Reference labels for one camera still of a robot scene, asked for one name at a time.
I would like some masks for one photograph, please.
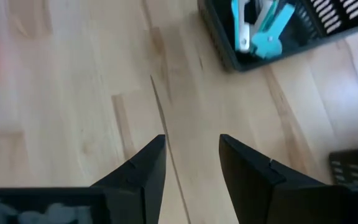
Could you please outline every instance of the black object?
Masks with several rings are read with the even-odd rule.
[[[329,166],[336,184],[358,184],[358,149],[330,153]]]
[[[159,135],[92,187],[0,189],[0,224],[158,223],[165,160]]]
[[[280,36],[283,53],[262,60],[235,52],[231,0],[198,0],[198,10],[227,70],[245,72],[358,32],[358,0],[280,0],[283,3],[295,6],[295,13]]]
[[[219,155],[240,224],[358,224],[358,185],[324,185],[226,134]]]

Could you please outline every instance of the black bin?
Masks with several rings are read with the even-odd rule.
[[[358,0],[280,0],[284,3],[293,5],[295,13],[280,36],[283,53],[264,60],[234,50],[231,0],[198,0],[199,13],[227,70],[248,71],[358,32]]]
[[[336,184],[358,184],[358,149],[330,153],[329,166]]]

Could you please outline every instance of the wooden floor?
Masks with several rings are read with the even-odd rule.
[[[237,223],[220,133],[325,183],[358,145],[358,34],[227,74],[195,0],[43,1],[0,0],[0,187],[87,186],[166,132],[160,223]]]

